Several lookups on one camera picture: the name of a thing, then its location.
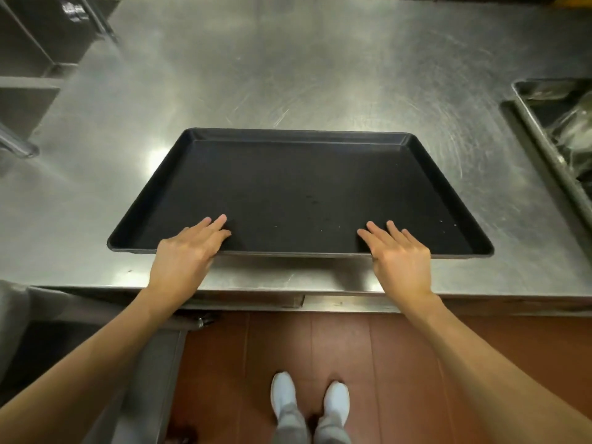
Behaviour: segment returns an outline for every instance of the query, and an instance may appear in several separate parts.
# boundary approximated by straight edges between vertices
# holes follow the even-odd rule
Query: black tray
[[[393,220],[437,257],[489,256],[491,242],[417,137],[188,129],[107,245],[153,253],[205,216],[228,216],[224,253],[368,253],[356,229]]]

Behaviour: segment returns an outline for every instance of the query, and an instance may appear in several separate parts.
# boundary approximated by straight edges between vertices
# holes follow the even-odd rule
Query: gray pants
[[[310,437],[306,421],[296,405],[282,409],[272,444],[308,444]],[[314,444],[352,444],[340,419],[335,415],[323,416],[314,433]]]

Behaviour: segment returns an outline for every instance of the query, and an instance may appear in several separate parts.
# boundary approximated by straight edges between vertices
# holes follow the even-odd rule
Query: scratched metal surface
[[[109,233],[185,128],[414,133],[495,246],[442,294],[588,296],[577,237],[500,112],[510,84],[592,74],[592,13],[395,0],[122,0],[33,136],[0,157],[0,278],[141,287]],[[221,257],[206,290],[380,293],[371,262]]]

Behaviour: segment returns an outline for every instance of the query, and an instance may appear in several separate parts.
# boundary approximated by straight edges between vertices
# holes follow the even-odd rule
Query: white sneaker
[[[335,413],[341,419],[341,425],[344,426],[349,416],[349,391],[347,387],[341,382],[335,381],[331,383],[325,393],[323,405],[325,416]]]
[[[290,404],[296,405],[296,387],[289,373],[279,372],[271,381],[271,406],[275,417],[279,419],[279,413]]]

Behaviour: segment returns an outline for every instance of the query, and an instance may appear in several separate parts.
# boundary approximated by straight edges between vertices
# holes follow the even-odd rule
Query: brown floor
[[[592,418],[592,319],[463,321]],[[398,314],[226,313],[187,338],[171,426],[193,426],[199,444],[269,442],[269,386],[282,370],[307,418],[322,413],[331,380],[347,383],[354,444],[488,442],[431,348]]]

